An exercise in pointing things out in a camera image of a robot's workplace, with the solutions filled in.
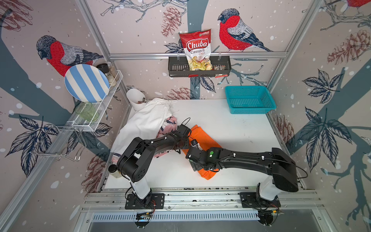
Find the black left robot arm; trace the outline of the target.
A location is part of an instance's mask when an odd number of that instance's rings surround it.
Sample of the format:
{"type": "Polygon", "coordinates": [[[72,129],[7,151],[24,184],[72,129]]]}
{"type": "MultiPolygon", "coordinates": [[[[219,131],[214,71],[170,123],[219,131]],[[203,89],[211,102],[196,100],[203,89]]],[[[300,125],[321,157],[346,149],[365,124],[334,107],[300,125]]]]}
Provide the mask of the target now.
{"type": "Polygon", "coordinates": [[[136,137],[129,144],[117,162],[117,168],[123,177],[127,178],[136,198],[148,204],[151,201],[152,190],[149,187],[145,175],[155,155],[164,151],[180,153],[189,148],[189,136],[191,129],[186,125],[180,125],[177,130],[152,140],[144,140],[136,137]]]}

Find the orange shorts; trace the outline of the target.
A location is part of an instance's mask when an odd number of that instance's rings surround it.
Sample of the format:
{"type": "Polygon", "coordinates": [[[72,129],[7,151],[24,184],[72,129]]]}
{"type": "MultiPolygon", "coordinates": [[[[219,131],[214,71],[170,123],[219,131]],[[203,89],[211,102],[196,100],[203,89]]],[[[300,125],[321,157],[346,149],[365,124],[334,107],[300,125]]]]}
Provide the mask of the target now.
{"type": "MultiPolygon", "coordinates": [[[[200,144],[203,150],[208,150],[210,148],[221,148],[220,144],[218,144],[212,137],[210,137],[201,127],[195,125],[192,127],[192,132],[190,134],[189,140],[192,141],[194,139],[200,144]]],[[[201,169],[198,171],[200,176],[206,180],[210,180],[216,174],[216,172],[206,171],[201,169]]]]}

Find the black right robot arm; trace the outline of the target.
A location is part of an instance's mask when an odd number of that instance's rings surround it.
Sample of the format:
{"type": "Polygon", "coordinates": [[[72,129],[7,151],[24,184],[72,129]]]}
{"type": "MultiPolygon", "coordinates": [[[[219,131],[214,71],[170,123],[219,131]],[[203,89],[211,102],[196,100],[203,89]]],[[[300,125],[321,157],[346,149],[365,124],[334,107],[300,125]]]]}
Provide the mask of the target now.
{"type": "Polygon", "coordinates": [[[273,201],[281,192],[298,192],[296,163],[279,148],[261,153],[232,151],[213,147],[208,150],[190,148],[186,159],[194,171],[217,171],[227,168],[245,169],[266,174],[257,185],[257,198],[273,201]]]}

